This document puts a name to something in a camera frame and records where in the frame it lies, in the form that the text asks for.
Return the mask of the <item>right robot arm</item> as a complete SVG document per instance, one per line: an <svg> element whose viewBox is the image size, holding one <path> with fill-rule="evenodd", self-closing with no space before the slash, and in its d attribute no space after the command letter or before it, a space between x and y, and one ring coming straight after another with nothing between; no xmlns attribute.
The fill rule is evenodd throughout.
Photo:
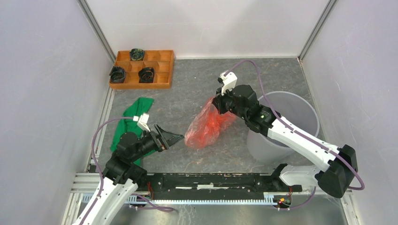
<svg viewBox="0 0 398 225"><path fill-rule="evenodd" d="M310 160L315 169L303 170L305 176L313 174L308 182L330 196L342 198L348 189L355 189L351 182L358 175L358 162L353 147L327 143L293 125L280 113L261 105L250 85L238 85L229 90L220 87L212 104L219 114L236 115L251 131L283 143Z"/></svg>

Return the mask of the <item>red plastic trash bag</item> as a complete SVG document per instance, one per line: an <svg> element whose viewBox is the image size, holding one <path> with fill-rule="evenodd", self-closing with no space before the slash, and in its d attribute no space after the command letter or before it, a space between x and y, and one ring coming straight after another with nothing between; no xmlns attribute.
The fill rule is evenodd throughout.
<svg viewBox="0 0 398 225"><path fill-rule="evenodd" d="M220 133L225 131L236 119L232 113L219 114L217 108L209 98L202 110L189 125L185 135L184 143L192 149L203 149L214 144Z"/></svg>

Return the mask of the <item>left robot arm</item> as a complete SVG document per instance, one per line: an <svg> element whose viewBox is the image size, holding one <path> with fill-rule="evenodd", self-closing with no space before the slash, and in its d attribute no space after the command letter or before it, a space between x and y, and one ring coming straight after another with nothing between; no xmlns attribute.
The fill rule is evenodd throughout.
<svg viewBox="0 0 398 225"><path fill-rule="evenodd" d="M158 125L154 128L153 131L143 131L141 136L133 132L121 135L116 150L99 176L100 182L93 197L74 222L76 225L110 224L129 196L147 186L147 171L135 161L153 150L168 150L184 139L183 135L166 131Z"/></svg>

